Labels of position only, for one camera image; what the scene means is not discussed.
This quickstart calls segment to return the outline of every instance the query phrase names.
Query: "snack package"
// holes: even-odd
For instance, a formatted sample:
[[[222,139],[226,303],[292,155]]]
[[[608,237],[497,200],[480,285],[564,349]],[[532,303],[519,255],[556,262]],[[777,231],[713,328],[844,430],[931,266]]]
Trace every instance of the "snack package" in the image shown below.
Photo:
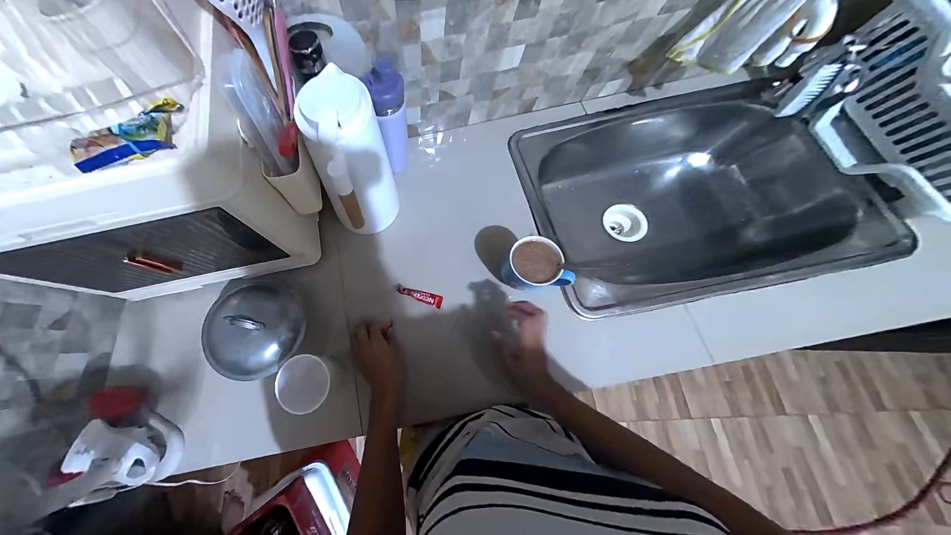
[[[403,295],[408,295],[421,303],[431,307],[442,308],[442,296],[423,291],[421,289],[412,289],[403,285],[397,285],[397,291]]]
[[[166,97],[128,121],[76,138],[69,143],[73,165],[82,172],[92,172],[147,158],[156,150],[174,149],[171,114],[183,110],[184,106]]]

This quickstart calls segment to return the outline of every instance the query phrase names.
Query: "white countertop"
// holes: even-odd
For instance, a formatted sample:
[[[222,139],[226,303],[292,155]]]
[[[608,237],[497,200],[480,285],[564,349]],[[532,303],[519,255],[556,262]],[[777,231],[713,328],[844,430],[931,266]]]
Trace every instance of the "white countertop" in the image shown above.
[[[671,83],[649,89],[647,98],[726,81]],[[536,232],[509,137],[586,109],[644,99],[614,95],[411,140],[409,168],[397,177],[399,217],[379,234],[350,233],[325,210],[321,260],[269,276],[295,286],[308,303],[311,325],[301,352],[330,355],[338,364],[328,401],[310,415],[283,412],[273,379],[236,383],[207,365],[201,324],[222,285],[129,303],[113,364],[155,377],[160,412],[185,433],[180,470],[360,435],[369,392],[347,353],[348,332],[364,319],[394,322],[409,366],[409,424],[514,399],[488,336],[507,298],[548,310],[549,348],[567,372],[561,377],[592,387],[951,317],[951,285],[943,276],[951,249],[942,246],[951,225],[934,219],[912,222],[921,245],[907,259],[596,322],[575,316],[559,289],[500,285],[476,242],[485,257],[487,235]],[[442,309],[397,294],[397,283],[442,295]]]

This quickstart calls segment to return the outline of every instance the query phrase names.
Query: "person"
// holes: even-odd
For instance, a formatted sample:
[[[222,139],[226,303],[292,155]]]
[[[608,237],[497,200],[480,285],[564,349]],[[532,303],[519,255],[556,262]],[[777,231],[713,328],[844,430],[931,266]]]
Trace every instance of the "person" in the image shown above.
[[[545,312],[523,301],[508,313],[516,341],[493,337],[529,405],[496,406],[422,433],[405,470],[405,503],[405,366],[386,326],[356,330],[354,359],[372,396],[348,535],[405,533],[407,518],[416,535],[787,533],[575,398],[549,374]]]

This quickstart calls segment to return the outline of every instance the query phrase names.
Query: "sink drain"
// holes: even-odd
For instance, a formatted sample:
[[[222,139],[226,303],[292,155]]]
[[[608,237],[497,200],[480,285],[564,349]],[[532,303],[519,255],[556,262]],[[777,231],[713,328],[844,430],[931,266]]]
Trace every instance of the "sink drain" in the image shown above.
[[[634,205],[614,205],[606,209],[601,223],[611,238],[622,242],[636,242],[648,233],[648,218]]]

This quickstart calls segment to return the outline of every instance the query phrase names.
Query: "lavender water bottle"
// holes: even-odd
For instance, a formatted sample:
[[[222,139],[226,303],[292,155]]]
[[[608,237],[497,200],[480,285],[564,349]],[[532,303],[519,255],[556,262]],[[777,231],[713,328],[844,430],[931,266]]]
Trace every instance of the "lavender water bottle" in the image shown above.
[[[377,114],[379,132],[383,134],[386,156],[393,173],[406,169],[406,104],[403,98],[403,77],[393,62],[379,58],[370,73],[360,78],[370,90],[373,110]]]

